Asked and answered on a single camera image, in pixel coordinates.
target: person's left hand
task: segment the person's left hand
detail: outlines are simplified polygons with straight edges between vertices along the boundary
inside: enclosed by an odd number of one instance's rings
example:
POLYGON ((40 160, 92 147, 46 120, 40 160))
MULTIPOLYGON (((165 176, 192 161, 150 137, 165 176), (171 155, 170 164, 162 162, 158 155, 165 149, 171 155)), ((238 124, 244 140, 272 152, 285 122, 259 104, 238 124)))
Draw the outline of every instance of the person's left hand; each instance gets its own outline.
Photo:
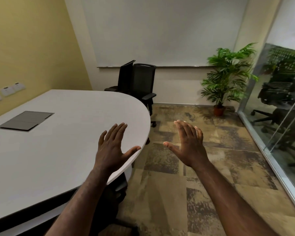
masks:
POLYGON ((134 146, 126 153, 122 153, 121 141, 127 126, 125 123, 121 123, 119 126, 115 124, 108 133, 104 131, 101 134, 98 140, 94 169, 110 176, 114 171, 122 167, 134 153, 141 149, 140 146, 134 146))

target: forearm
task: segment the forearm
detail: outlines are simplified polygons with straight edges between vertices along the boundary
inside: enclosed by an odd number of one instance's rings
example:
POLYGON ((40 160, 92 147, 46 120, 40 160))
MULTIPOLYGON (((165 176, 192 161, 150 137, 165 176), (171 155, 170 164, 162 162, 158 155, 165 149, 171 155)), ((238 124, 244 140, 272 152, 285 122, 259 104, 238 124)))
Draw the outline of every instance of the forearm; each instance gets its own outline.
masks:
POLYGON ((109 175, 92 170, 46 236, 89 235, 93 214, 109 175))
POLYGON ((194 169, 228 236, 278 236, 209 161, 194 169))

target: chair armrest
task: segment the chair armrest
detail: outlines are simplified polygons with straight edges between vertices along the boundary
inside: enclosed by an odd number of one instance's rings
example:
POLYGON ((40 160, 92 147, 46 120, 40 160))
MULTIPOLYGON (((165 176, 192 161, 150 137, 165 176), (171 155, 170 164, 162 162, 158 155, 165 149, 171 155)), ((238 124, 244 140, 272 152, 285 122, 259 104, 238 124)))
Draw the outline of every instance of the chair armrest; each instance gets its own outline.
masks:
POLYGON ((104 91, 117 92, 115 88, 105 88, 104 91))
POLYGON ((149 94, 145 95, 145 96, 142 98, 142 100, 149 100, 149 99, 154 98, 155 96, 156 96, 155 93, 149 93, 149 94))

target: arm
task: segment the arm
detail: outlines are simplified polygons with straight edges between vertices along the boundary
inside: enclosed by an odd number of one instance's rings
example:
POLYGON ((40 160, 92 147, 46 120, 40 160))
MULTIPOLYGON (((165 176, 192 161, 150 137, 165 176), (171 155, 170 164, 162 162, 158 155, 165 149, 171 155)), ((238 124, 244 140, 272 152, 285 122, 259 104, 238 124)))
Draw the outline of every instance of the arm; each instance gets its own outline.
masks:
POLYGON ((177 120, 181 149, 167 146, 185 165, 194 169, 208 192, 227 236, 278 236, 210 163, 203 146, 202 131, 177 120))
POLYGON ((106 187, 109 176, 118 170, 140 146, 121 152, 121 141, 127 124, 115 124, 98 141, 95 165, 63 212, 51 226, 46 236, 88 236, 98 200, 106 187))

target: hand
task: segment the hand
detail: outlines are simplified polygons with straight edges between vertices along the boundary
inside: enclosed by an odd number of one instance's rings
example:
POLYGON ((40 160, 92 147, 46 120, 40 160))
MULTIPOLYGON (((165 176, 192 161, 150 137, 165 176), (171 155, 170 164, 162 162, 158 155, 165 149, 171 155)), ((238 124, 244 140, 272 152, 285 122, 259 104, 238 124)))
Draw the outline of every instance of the hand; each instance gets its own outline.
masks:
POLYGON ((141 149, 140 146, 134 146, 126 153, 121 152, 121 141, 127 126, 125 123, 119 126, 115 124, 108 133, 104 131, 99 137, 94 169, 107 174, 108 177, 141 149))
POLYGON ((174 123, 178 129, 181 148, 179 150, 169 142, 164 142, 163 145, 168 147, 186 166, 194 170, 202 169, 209 160, 203 146, 201 129, 180 120, 174 123))

